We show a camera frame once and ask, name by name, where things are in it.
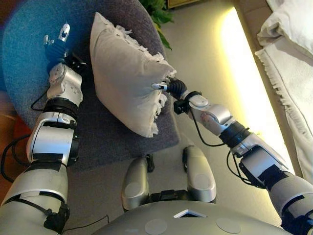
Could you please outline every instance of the blue chair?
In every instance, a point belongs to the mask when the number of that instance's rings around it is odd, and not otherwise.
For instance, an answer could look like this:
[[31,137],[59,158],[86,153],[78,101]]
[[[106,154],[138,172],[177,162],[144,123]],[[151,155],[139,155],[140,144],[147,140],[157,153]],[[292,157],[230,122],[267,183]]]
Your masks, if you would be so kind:
[[[159,134],[144,138],[125,127],[96,97],[89,56],[95,12],[131,29],[131,36],[151,54],[165,55],[151,18],[138,0],[28,0],[16,9],[3,33],[2,68],[7,92],[18,114],[33,128],[40,112],[31,110],[30,105],[48,87],[44,35],[57,38],[62,25],[70,24],[67,43],[89,65],[82,75],[84,101],[78,115],[81,139],[79,161],[71,167],[74,171],[150,154],[179,141],[171,99],[157,119]],[[45,97],[37,106],[44,104]]]

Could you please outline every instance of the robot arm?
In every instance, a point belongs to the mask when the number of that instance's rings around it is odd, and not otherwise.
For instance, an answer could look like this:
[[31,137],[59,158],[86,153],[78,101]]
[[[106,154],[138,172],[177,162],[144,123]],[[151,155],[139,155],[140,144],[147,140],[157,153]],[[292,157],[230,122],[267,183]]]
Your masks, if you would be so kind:
[[224,106],[211,104],[199,92],[188,91],[183,82],[171,79],[152,88],[169,92],[177,99],[177,114],[187,113],[241,158],[240,169],[252,185],[268,190],[285,230],[295,235],[311,234],[313,186],[288,172],[284,159],[274,149],[236,121]]
[[45,36],[53,67],[47,102],[27,143],[31,165],[16,178],[1,204],[0,234],[61,234],[68,220],[67,167],[77,161],[76,119],[83,100],[82,77],[72,69],[80,65],[75,61],[70,68],[64,60],[68,33],[65,24],[55,42]]

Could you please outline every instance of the black cable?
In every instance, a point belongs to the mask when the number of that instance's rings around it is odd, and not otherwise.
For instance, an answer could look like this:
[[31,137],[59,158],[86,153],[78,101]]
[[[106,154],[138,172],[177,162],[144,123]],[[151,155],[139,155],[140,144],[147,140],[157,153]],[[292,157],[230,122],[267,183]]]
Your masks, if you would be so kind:
[[189,109],[190,112],[191,112],[191,115],[192,115],[192,119],[194,120],[194,123],[195,123],[195,126],[196,126],[196,129],[197,129],[197,132],[198,132],[198,135],[202,141],[202,143],[204,143],[206,146],[209,146],[209,147],[219,147],[219,146],[223,146],[225,145],[226,143],[220,143],[220,144],[208,144],[204,141],[201,133],[200,133],[200,130],[199,130],[199,127],[198,127],[198,124],[197,124],[197,121],[196,121],[196,118],[195,118],[195,115],[194,115],[194,112],[192,111],[192,109],[190,108]]
[[65,230],[63,230],[62,234],[64,234],[64,233],[67,232],[67,231],[70,231],[70,230],[82,229],[82,228],[88,227],[88,226],[90,226],[90,225],[93,225],[93,224],[95,224],[95,223],[97,223],[97,222],[99,222],[99,221],[105,219],[105,218],[107,218],[107,223],[109,223],[109,222],[110,222],[110,221],[109,221],[109,216],[106,214],[106,215],[103,216],[102,218],[100,218],[100,219],[98,219],[98,220],[96,220],[96,221],[94,221],[94,222],[92,222],[92,223],[90,223],[90,224],[87,224],[87,225],[84,225],[84,226],[80,226],[80,227],[65,229]]
[[233,154],[233,159],[234,159],[234,163],[235,163],[235,166],[236,166],[236,169],[237,169],[237,172],[238,172],[238,175],[239,175],[239,178],[242,180],[242,182],[244,182],[246,185],[251,185],[253,186],[253,184],[248,180],[248,179],[245,179],[241,176],[241,173],[240,173],[240,170],[239,170],[239,167],[237,165],[237,161],[236,161],[236,158],[235,158],[235,155]]
[[230,168],[230,166],[229,166],[229,161],[228,161],[229,156],[230,156],[230,151],[228,152],[227,157],[226,157],[226,164],[227,164],[228,170],[229,170],[234,176],[237,176],[238,178],[240,178],[240,176],[237,175],[237,174]]
[[38,98],[36,99],[31,105],[30,108],[34,111],[43,111],[44,109],[36,109],[34,108],[34,105],[47,93],[47,91],[49,90],[49,88],[47,88],[47,90]]
[[234,163],[235,163],[235,166],[236,166],[236,169],[237,169],[238,174],[236,174],[236,173],[230,168],[230,166],[229,166],[229,156],[230,156],[230,153],[231,153],[231,152],[229,151],[228,154],[227,154],[227,158],[226,158],[226,164],[227,164],[227,167],[228,167],[229,171],[230,171],[233,175],[235,175],[236,177],[238,177],[239,179],[241,179],[245,184],[247,184],[247,185],[253,185],[253,184],[250,182],[249,179],[246,179],[246,178],[244,178],[244,177],[241,176],[241,173],[240,173],[240,171],[239,171],[239,168],[238,168],[238,165],[237,165],[237,161],[236,161],[236,159],[235,159],[234,154],[233,154],[233,158],[234,158]]
[[15,152],[16,144],[12,145],[12,147],[11,147],[13,158],[14,158],[15,161],[16,161],[18,164],[20,164],[20,165],[23,165],[23,166],[30,166],[30,163],[25,163],[25,162],[23,162],[23,161],[20,160],[20,159],[18,158],[18,156],[16,155],[16,152]]
[[30,136],[30,134],[24,135],[24,136],[21,136],[21,137],[18,137],[17,139],[15,139],[15,140],[13,140],[12,142],[10,142],[10,143],[4,148],[4,150],[3,150],[3,152],[2,152],[1,168],[0,168],[0,170],[1,170],[1,175],[4,177],[4,179],[6,179],[6,180],[9,181],[9,182],[12,182],[12,183],[13,183],[14,180],[13,180],[12,178],[8,177],[8,176],[5,174],[5,172],[4,172],[4,164],[5,164],[6,153],[7,153],[7,151],[9,150],[10,147],[12,147],[13,145],[16,145],[17,142],[19,142],[20,140],[23,140],[23,139],[25,139],[25,138],[27,138],[27,137],[29,137],[29,136]]

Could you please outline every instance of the white towel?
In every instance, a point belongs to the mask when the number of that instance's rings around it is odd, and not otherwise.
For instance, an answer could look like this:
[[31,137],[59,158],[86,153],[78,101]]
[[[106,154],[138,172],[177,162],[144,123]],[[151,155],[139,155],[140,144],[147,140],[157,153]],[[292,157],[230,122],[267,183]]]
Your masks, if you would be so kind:
[[267,46],[282,35],[313,59],[313,0],[268,0],[268,4],[274,12],[258,34],[260,45]]
[[296,145],[304,179],[313,184],[313,60],[285,37],[256,52],[281,102]]

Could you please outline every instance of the beige floor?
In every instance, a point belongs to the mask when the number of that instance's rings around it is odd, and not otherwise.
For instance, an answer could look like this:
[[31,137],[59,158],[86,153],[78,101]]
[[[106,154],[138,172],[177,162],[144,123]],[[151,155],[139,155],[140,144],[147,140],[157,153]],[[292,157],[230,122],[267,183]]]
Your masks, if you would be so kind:
[[[175,23],[165,25],[162,30],[173,48],[173,52],[167,54],[178,71],[178,78],[190,90],[200,90],[212,102],[227,106],[234,117],[251,126],[288,159],[274,115],[267,105],[269,102],[262,92],[262,82],[258,74],[249,69],[253,63],[247,54],[245,39],[239,31],[234,31],[238,23],[232,5],[225,1],[204,1],[177,8],[174,14]],[[280,218],[267,192],[243,184],[228,171],[227,147],[205,147],[186,115],[178,116],[177,122],[182,141],[155,154],[156,169],[149,175],[151,193],[186,188],[181,152],[192,141],[208,157],[217,183],[218,204],[279,226]],[[201,131],[208,142],[219,142],[204,128]],[[129,163],[116,163],[88,173],[69,173],[71,217],[67,228],[93,222],[105,214],[115,219],[123,213],[120,190]],[[89,234],[104,224],[105,221],[101,221],[68,234]]]

